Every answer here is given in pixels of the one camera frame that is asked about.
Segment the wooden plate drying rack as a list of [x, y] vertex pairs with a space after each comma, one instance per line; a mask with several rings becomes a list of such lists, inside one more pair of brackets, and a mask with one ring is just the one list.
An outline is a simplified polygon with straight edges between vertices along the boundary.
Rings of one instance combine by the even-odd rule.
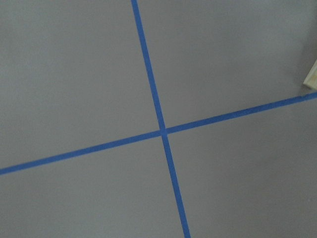
[[304, 79], [303, 85], [310, 89], [317, 90], [317, 60], [314, 62], [312, 68]]

